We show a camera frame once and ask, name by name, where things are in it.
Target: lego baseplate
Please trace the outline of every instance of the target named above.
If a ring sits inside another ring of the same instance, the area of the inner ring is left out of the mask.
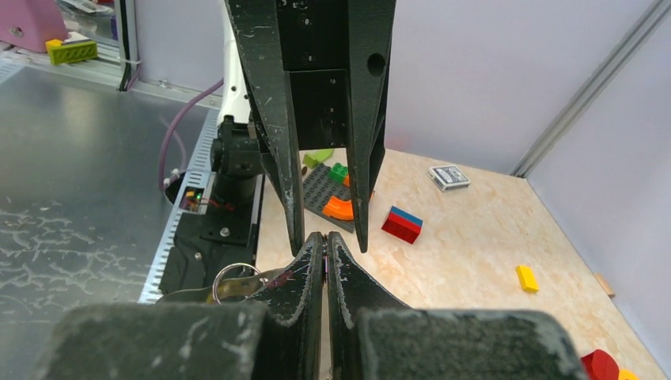
[[[305,200],[305,208],[347,232],[354,232],[353,221],[331,218],[321,212],[324,209],[324,206],[326,206],[326,203],[328,203],[328,200],[331,199],[331,196],[337,196],[342,200],[351,199],[350,188],[329,178],[328,172],[330,171],[331,168],[329,166],[319,164],[303,181],[303,199]]]

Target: red object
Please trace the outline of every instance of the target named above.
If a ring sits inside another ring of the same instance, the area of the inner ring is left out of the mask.
[[[591,380],[617,380],[620,368],[606,351],[595,350],[581,359]]]
[[[419,233],[422,232],[422,227],[392,212],[387,215],[387,220],[382,225],[382,229],[410,244],[414,244]]]

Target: yellow-green lego brick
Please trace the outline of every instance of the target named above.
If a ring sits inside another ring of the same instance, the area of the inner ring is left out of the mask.
[[[47,46],[47,52],[52,65],[61,63],[74,63],[86,61],[98,56],[96,41],[85,41],[77,44],[66,44],[61,46]]]
[[[328,160],[333,156],[333,151],[335,149],[321,149],[318,150],[317,152],[312,152],[312,153],[306,153],[305,156],[303,156],[303,164],[307,165],[310,169],[314,169],[319,165],[320,163]]]

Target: metal sheet surface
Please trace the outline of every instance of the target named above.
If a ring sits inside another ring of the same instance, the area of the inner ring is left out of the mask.
[[[137,301],[172,206],[156,167],[181,106],[29,68],[0,85],[0,378],[30,373],[66,310]],[[206,114],[180,125],[187,154]]]

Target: green lego brick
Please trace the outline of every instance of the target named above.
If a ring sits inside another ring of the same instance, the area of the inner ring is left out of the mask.
[[[306,153],[303,156],[303,164],[308,166],[310,169],[314,169],[320,163],[328,160],[333,156],[333,151],[335,149],[321,149],[314,153]]]
[[[61,46],[47,46],[52,65],[86,61],[98,56],[96,41],[85,41]]]
[[[333,165],[331,171],[328,173],[328,177],[334,180],[335,182],[342,184],[347,177],[347,167],[337,164]]]

